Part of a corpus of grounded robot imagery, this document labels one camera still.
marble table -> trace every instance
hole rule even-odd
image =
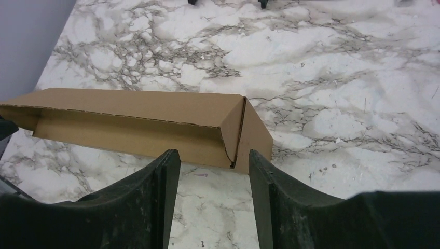
[[[313,188],[440,189],[431,0],[79,0],[37,85],[49,87],[245,95],[274,138],[272,162]],[[19,131],[0,174],[54,203],[150,161]],[[258,248],[248,176],[183,164],[170,248],[199,247]]]

